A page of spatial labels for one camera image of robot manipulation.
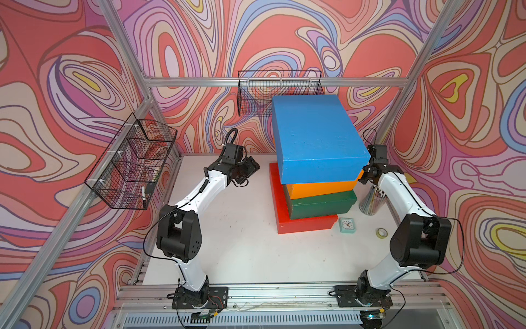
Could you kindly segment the green shoebox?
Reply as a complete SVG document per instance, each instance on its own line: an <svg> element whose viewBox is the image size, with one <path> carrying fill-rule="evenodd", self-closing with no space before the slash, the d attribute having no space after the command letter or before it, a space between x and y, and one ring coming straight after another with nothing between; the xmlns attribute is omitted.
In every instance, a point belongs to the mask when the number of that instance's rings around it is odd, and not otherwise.
<svg viewBox="0 0 526 329"><path fill-rule="evenodd" d="M288 189L284 187L283 190L291 220L345 214L357 201L354 191L344 191L293 200L290 197Z"/></svg>

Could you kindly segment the blue shoebox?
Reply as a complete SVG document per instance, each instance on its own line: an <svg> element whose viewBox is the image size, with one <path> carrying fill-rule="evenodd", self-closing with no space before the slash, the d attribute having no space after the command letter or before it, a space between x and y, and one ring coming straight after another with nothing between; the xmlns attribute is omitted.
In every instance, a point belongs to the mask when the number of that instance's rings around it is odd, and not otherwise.
<svg viewBox="0 0 526 329"><path fill-rule="evenodd" d="M283 185L358 179L370 155L336 95L275 96L271 109Z"/></svg>

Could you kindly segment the orange shoebox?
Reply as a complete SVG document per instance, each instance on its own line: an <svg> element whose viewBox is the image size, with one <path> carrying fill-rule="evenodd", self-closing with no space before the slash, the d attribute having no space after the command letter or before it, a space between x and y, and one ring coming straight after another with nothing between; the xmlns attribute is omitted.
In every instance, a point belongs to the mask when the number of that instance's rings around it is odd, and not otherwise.
<svg viewBox="0 0 526 329"><path fill-rule="evenodd" d="M283 188L291 200L348 192L354 189L363 173L361 171L353 181L283 185Z"/></svg>

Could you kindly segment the red shoebox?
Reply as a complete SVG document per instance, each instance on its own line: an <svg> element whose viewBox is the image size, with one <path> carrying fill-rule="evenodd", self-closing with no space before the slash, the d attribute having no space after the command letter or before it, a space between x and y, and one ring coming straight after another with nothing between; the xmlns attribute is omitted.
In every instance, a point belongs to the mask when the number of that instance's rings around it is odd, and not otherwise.
<svg viewBox="0 0 526 329"><path fill-rule="evenodd" d="M286 202L286 194L279 180L277 163L269 165L269 174L278 234L329 230L337 222L338 215L291 219Z"/></svg>

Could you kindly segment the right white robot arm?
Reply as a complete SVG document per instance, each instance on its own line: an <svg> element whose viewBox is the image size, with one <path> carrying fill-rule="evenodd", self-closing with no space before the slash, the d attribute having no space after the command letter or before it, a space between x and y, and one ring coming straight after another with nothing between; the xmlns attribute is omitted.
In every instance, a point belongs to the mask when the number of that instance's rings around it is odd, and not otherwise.
<svg viewBox="0 0 526 329"><path fill-rule="evenodd" d="M359 182L371 182L385 194L401 220L390 239L390 254L358 279L363 291L387 291L405 275L440 265L445 259L452 224L437 216L413 191L402 169L388 161L386 145L369 145L371 155Z"/></svg>

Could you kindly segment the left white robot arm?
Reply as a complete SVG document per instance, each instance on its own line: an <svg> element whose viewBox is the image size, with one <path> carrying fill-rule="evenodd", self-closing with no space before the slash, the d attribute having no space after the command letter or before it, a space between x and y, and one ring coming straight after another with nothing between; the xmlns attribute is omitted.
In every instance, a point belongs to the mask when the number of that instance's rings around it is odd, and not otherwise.
<svg viewBox="0 0 526 329"><path fill-rule="evenodd" d="M177 264L183 289L201 293L208 284L197 258L203 241L199 216L228 186L240 187L259 169L245 147L225 143L219 157L204 167L204 176L197 186L178 203L162 207L156 247Z"/></svg>

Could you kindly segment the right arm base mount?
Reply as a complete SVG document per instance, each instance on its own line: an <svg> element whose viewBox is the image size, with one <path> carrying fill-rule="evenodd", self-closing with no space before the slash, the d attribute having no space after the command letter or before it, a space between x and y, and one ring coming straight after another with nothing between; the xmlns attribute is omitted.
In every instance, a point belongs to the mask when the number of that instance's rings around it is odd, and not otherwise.
<svg viewBox="0 0 526 329"><path fill-rule="evenodd" d="M393 301L389 291L359 289L357 285L336 285L328 291L340 308L364 308L388 310Z"/></svg>

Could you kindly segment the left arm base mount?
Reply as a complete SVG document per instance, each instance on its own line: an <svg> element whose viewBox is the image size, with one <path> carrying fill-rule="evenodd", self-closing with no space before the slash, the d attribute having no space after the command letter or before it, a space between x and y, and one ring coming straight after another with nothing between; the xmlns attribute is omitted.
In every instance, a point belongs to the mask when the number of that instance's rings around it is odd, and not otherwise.
<svg viewBox="0 0 526 329"><path fill-rule="evenodd" d="M201 291L190 291L178 287L175 292L169 294L174 310L201 310L211 309L221 311L227 308L229 288L227 286L204 285Z"/></svg>

